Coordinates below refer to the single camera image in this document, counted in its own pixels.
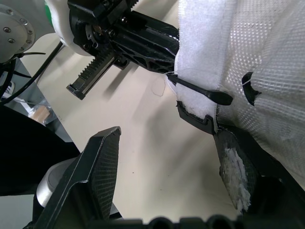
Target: black cable tie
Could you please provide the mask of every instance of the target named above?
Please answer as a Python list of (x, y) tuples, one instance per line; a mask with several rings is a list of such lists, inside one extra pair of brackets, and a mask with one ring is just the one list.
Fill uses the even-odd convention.
[(167, 74), (167, 77), (170, 81), (172, 81), (173, 84), (179, 83), (187, 88), (190, 88), (200, 94), (203, 94), (210, 100), (212, 100), (214, 103), (223, 105), (223, 106), (229, 106), (232, 104), (233, 97), (230, 96), (226, 92), (222, 92), (219, 90), (206, 90), (201, 87), (198, 87), (192, 83), (186, 82), (182, 79), (179, 79), (176, 74)]

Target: white fabric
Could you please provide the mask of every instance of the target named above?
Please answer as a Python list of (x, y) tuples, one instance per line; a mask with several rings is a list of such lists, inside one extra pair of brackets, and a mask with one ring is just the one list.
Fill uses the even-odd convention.
[[(201, 6), (207, 6), (205, 1), (188, 1), (186, 6), (185, 2), (180, 0), (183, 9), (190, 9), (190, 4), (193, 4), (193, 9), (197, 7), (199, 10), (202, 10)], [(202, 17), (196, 18), (190, 11), (188, 17), (192, 21), (180, 13), (182, 42), (177, 73), (179, 76), (183, 73), (182, 66), (184, 69), (198, 70), (200, 73), (197, 73), (196, 79), (192, 79), (193, 73), (182, 74), (182, 77), (189, 77), (193, 83), (208, 89), (215, 88), (220, 77), (221, 89), (232, 94), (234, 100), (231, 106), (218, 106), (218, 122), (247, 130), (264, 150), (278, 159), (304, 185), (305, 1), (237, 0), (227, 53), (225, 58), (218, 60), (222, 63), (225, 59), (224, 71), (221, 73), (219, 70), (212, 75), (206, 70), (206, 63), (214, 67), (216, 57), (212, 51), (219, 51), (210, 47), (214, 47), (214, 39), (218, 39), (209, 34), (210, 27), (217, 26), (214, 23), (214, 10), (213, 7), (205, 10), (211, 15), (210, 25), (206, 25), (207, 18), (205, 25), (202, 25)], [(198, 31), (190, 33), (186, 24)], [(193, 56), (195, 49), (202, 56)], [(209, 57), (214, 61), (206, 62)], [(247, 72), (254, 72), (251, 85), (262, 93), (257, 96), (254, 106), (248, 103), (242, 87), (242, 77)], [(210, 114), (213, 106), (210, 102), (202, 105), (206, 100), (187, 90), (183, 93), (180, 90), (177, 94), (178, 100), (185, 102), (193, 114), (199, 117)]]
[[(226, 49), (236, 0), (180, 0), (180, 50), (175, 71), (179, 78), (204, 89), (217, 89), (224, 71)], [(180, 84), (177, 99), (204, 119), (216, 115), (216, 104)]]

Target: black cable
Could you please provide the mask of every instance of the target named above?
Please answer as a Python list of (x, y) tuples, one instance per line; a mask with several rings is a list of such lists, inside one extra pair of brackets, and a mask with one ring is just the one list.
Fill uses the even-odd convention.
[(53, 50), (53, 52), (49, 55), (49, 57), (43, 63), (43, 65), (40, 67), (40, 69), (38, 69), (38, 71), (35, 73), (35, 75), (22, 88), (20, 88), (20, 90), (18, 90), (16, 93), (11, 95), (9, 98), (0, 102), (0, 106), (9, 103), (10, 101), (12, 101), (16, 97), (18, 97), (21, 93), (23, 93), (40, 76), (40, 74), (48, 67), (49, 63), (56, 56), (56, 54), (59, 51), (59, 49), (61, 48), (61, 46), (62, 46), (62, 43), (59, 42), (59, 44), (56, 46), (56, 48)]
[(13, 78), (13, 75), (14, 75), (15, 65), (16, 65), (16, 60), (12, 60), (9, 63), (8, 74), (7, 74), (6, 79), (5, 79), (3, 85), (1, 86), (1, 89), (0, 89), (0, 98), (2, 98), (6, 89), (9, 87), (10, 81)]
[(28, 55), (45, 55), (44, 52), (24, 52), (22, 56), (28, 56)]
[(15, 75), (18, 75), (18, 76), (22, 76), (22, 77), (24, 77), (24, 78), (32, 78), (32, 77), (30, 77), (29, 75), (25, 75), (25, 74), (22, 74), (22, 73), (20, 73), (20, 72), (18, 72), (18, 71), (14, 71), (14, 74)]

